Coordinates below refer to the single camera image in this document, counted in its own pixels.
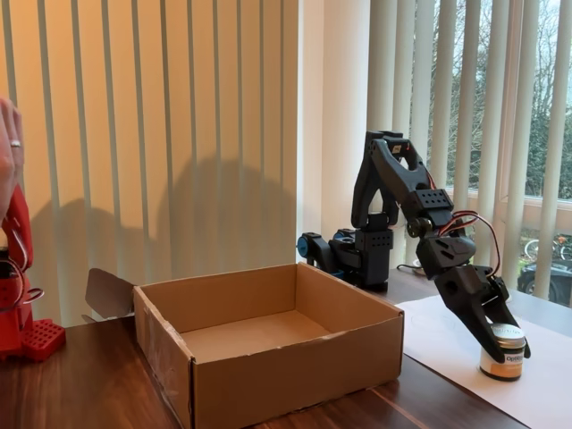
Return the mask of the person's hand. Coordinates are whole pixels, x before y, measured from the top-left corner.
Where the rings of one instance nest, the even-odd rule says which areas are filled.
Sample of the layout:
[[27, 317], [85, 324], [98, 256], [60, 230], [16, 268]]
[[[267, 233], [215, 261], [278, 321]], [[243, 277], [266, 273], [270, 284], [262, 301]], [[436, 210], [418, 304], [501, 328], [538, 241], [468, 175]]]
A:
[[0, 216], [4, 219], [24, 165], [22, 116], [9, 98], [1, 98]]

